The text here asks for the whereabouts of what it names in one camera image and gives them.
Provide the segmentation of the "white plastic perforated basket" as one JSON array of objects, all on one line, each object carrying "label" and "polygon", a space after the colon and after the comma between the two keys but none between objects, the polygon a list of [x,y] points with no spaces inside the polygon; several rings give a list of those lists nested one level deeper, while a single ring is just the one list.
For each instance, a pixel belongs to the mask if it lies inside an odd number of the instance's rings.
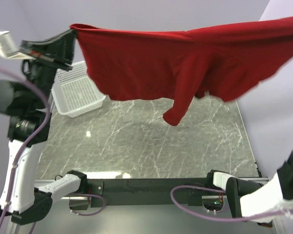
[{"label": "white plastic perforated basket", "polygon": [[89,78],[84,61],[73,63],[70,71],[59,69],[51,93],[58,113],[70,118],[100,108],[105,100]]}]

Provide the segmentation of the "red t shirt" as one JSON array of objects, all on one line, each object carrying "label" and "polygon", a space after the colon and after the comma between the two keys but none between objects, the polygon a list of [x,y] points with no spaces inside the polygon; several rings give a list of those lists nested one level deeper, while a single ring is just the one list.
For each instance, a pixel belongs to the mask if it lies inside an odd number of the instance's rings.
[{"label": "red t shirt", "polygon": [[193,98],[233,101],[293,57],[293,17],[172,32],[70,27],[103,94],[115,101],[169,98],[163,118],[172,126]]}]

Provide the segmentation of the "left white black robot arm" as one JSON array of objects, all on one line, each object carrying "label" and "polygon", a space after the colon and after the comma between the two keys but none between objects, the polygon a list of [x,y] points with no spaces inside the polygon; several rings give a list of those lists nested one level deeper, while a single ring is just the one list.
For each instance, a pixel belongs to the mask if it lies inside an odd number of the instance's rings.
[{"label": "left white black robot arm", "polygon": [[16,46],[8,31],[0,31],[0,56],[22,61],[22,78],[0,79],[0,114],[10,118],[9,162],[0,216],[9,216],[19,225],[44,219],[52,205],[66,195],[82,196],[88,191],[86,174],[74,170],[45,188],[35,187],[50,129],[48,99],[57,71],[72,69],[76,37],[76,31],[70,29],[46,40],[24,40]]}]

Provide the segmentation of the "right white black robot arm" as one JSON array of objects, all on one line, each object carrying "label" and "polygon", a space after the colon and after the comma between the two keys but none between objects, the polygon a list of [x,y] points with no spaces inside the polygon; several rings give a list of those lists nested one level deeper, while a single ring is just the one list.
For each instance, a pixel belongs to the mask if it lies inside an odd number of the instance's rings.
[{"label": "right white black robot arm", "polygon": [[226,192],[233,218],[266,214],[255,222],[269,223],[276,217],[273,212],[288,213],[293,210],[293,151],[266,184],[211,170],[204,185],[211,195],[221,189]]}]

